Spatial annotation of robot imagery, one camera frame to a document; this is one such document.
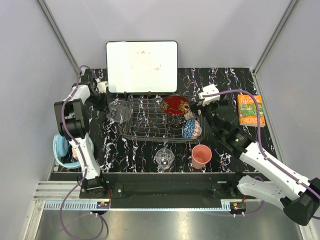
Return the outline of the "clear glass plate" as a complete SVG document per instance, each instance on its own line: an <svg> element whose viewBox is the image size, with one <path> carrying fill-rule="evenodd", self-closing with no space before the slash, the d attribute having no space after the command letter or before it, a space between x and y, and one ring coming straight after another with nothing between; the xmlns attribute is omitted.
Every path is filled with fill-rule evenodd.
<svg viewBox="0 0 320 240"><path fill-rule="evenodd" d="M108 104L109 113L106 117L112 122L124 123L128 121L133 113L132 105L125 100L116 99Z"/></svg>

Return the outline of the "blue triangle pattern bowl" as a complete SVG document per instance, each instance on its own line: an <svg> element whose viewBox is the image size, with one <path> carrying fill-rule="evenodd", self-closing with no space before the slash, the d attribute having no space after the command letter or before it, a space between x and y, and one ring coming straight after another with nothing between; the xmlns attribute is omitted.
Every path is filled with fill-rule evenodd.
<svg viewBox="0 0 320 240"><path fill-rule="evenodd" d="M196 139L202 133L200 123L195 118L190 118L184 125L182 137L185 139Z"/></svg>

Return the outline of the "brown patterned bowl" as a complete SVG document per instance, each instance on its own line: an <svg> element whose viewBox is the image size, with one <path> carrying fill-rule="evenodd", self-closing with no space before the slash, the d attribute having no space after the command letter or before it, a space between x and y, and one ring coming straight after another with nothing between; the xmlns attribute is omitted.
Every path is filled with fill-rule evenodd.
<svg viewBox="0 0 320 240"><path fill-rule="evenodd" d="M188 121L189 119L193 119L194 115L191 111L188 111L187 113L184 114L184 118L186 121Z"/></svg>

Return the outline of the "pink plastic cup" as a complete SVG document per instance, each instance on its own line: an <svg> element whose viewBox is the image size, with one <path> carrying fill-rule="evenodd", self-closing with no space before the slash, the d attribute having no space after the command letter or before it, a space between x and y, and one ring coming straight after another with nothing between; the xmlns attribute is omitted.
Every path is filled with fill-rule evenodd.
<svg viewBox="0 0 320 240"><path fill-rule="evenodd" d="M196 145L191 152L191 164L195 169L201 169L212 159L211 149L203 144Z"/></svg>

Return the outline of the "red floral bowl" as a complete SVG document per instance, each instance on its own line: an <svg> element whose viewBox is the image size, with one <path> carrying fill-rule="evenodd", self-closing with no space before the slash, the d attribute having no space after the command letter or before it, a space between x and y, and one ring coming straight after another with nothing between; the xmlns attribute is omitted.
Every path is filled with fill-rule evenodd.
<svg viewBox="0 0 320 240"><path fill-rule="evenodd" d="M190 110L189 100L181 95L169 95L161 101L160 108L168 115L184 115Z"/></svg>

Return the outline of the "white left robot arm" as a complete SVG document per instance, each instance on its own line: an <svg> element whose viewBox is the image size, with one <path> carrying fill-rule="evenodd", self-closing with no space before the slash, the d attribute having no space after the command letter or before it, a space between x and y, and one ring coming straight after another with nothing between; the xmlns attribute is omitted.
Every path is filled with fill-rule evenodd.
<svg viewBox="0 0 320 240"><path fill-rule="evenodd" d="M95 160L93 144L89 137L90 123L86 116L86 102L102 104L108 88L107 82L101 82L93 74L80 75L72 85L71 93L62 101L54 103L54 113L58 136L67 141L64 147L72 147L82 178L78 185L87 198L103 198L108 194L107 181Z"/></svg>

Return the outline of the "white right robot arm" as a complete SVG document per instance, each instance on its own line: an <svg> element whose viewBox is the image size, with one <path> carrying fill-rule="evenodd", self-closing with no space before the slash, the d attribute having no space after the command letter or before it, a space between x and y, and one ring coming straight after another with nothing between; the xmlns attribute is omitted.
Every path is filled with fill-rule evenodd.
<svg viewBox="0 0 320 240"><path fill-rule="evenodd" d="M239 198L252 196L283 210L284 214L301 226L315 219L320 207L320 180L309 179L280 162L263 149L259 142L239 125L238 115L224 101L203 105L191 101L190 110L204 117L216 141L235 158L254 167L270 182L257 181L244 173L236 173L227 185L228 195Z"/></svg>

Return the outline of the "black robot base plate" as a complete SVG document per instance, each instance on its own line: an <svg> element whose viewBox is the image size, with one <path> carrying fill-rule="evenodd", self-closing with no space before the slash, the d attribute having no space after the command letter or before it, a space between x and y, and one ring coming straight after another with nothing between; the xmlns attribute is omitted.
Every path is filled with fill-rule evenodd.
<svg viewBox="0 0 320 240"><path fill-rule="evenodd" d="M105 197L82 199L103 200L123 205L169 203L208 206L218 200L239 200L242 195L235 189L242 174L236 173L105 173L108 193Z"/></svg>

